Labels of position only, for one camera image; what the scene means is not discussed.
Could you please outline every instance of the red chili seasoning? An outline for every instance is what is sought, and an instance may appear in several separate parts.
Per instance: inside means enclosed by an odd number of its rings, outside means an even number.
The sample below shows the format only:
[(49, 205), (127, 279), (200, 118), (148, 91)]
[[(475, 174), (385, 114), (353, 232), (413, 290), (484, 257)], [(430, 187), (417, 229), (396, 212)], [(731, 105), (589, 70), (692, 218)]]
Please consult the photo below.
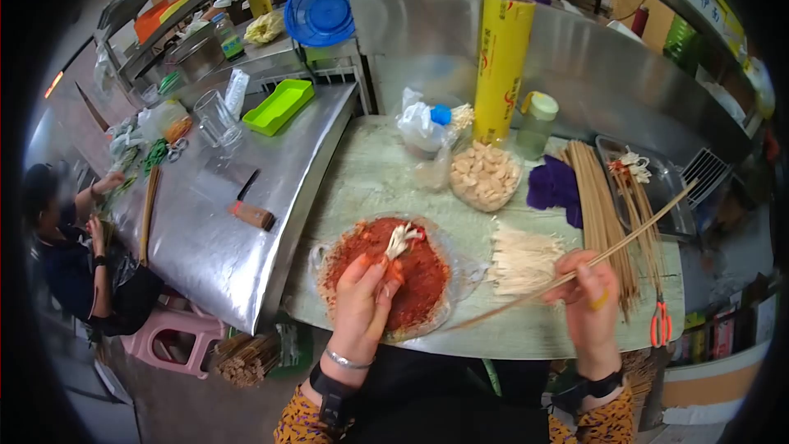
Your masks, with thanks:
[[(326, 287), (336, 291), (342, 272), (360, 254), (367, 253), (373, 264), (386, 252), (396, 226), (406, 224), (398, 218), (379, 218), (360, 223), (345, 234), (330, 258)], [(398, 257), (406, 283), (392, 299), (387, 330), (408, 329), (430, 320), (449, 278), (449, 268), (430, 247), (429, 240), (410, 240), (409, 248)]]

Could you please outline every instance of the metal tray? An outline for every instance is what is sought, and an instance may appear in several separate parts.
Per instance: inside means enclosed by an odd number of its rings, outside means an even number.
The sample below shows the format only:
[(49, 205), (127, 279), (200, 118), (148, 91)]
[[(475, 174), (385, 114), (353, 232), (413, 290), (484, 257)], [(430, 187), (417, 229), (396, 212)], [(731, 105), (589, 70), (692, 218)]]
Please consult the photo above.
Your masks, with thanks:
[[(674, 199), (674, 196), (685, 188), (686, 183), (682, 175), (664, 155), (603, 135), (598, 135), (595, 138), (595, 143), (597, 144), (597, 153), (600, 155), (600, 159), (603, 161), (606, 169), (605, 176), (608, 179), (608, 187), (611, 188), (611, 194), (614, 196), (614, 207), (619, 215), (619, 221), (622, 222), (622, 226), (625, 229), (632, 230), (630, 227), (630, 215), (627, 213), (625, 201), (618, 191), (616, 182), (611, 177), (611, 173), (607, 171), (609, 162), (626, 153), (627, 149), (625, 146), (628, 146), (631, 151), (649, 158), (647, 169), (652, 172), (652, 178), (649, 180), (649, 183), (644, 184), (644, 190), (653, 211), (663, 209), (663, 206)], [(662, 235), (674, 236), (682, 240), (689, 240), (696, 236), (696, 224), (687, 199), (680, 201), (674, 206), (673, 210), (662, 217), (657, 222), (657, 229)]]

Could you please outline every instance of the hand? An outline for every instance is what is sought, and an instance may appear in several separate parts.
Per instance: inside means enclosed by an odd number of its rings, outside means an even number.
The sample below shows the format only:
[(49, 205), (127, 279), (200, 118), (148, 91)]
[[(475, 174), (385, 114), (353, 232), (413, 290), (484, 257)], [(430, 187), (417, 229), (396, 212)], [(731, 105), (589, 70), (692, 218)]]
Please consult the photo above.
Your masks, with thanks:
[[(589, 268), (586, 263), (598, 255), (576, 249), (556, 261), (556, 276), (576, 271), (577, 278), (548, 291), (547, 303), (564, 300), (567, 329), (578, 355), (578, 374), (598, 381), (617, 372), (622, 359), (616, 348), (614, 330), (618, 315), (619, 282), (607, 261)], [(606, 294), (597, 310), (592, 308)]]
[(104, 194), (121, 185), (126, 181), (126, 176), (123, 172), (109, 172), (104, 175), (102, 180), (93, 184), (93, 191), (96, 194)]
[[(335, 331), (328, 343), (330, 351), (355, 363), (372, 361), (387, 324), (392, 297), (401, 284), (399, 273), (384, 277), (388, 266), (385, 256), (371, 265), (369, 256), (362, 254), (342, 274), (337, 283)], [(395, 260), (390, 267), (398, 270), (400, 262)], [(360, 386), (367, 375), (367, 370), (341, 368), (325, 355), (321, 369), (327, 375), (330, 370), (330, 377), (351, 386)]]
[(85, 227), (93, 238), (93, 255), (104, 255), (104, 226), (95, 214), (91, 215)]

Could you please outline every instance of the black wristband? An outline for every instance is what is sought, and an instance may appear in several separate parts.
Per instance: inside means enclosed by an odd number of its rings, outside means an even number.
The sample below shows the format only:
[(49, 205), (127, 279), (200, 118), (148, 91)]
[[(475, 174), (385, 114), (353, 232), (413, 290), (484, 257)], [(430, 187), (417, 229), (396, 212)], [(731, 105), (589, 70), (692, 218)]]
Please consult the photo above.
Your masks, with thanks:
[(321, 422), (332, 428), (344, 426), (347, 423), (347, 417), (342, 412), (342, 403), (353, 396), (357, 389), (325, 375), (321, 370), (320, 361), (315, 364), (309, 375), (309, 384), (313, 390), (323, 396), (321, 413), (319, 413)]
[(623, 384), (625, 368), (620, 368), (599, 381), (590, 381), (586, 377), (576, 374), (574, 385), (561, 393), (551, 397), (554, 406), (574, 415), (581, 408), (581, 403), (587, 396), (605, 398), (607, 395)]

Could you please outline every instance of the blue bottle cap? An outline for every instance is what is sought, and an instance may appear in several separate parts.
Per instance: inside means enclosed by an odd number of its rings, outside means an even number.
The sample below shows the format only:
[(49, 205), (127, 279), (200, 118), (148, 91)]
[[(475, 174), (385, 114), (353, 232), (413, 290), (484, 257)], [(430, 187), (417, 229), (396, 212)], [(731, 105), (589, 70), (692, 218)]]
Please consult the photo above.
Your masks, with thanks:
[(447, 125), (452, 120), (452, 112), (446, 104), (437, 104), (430, 110), (430, 120), (439, 125)]

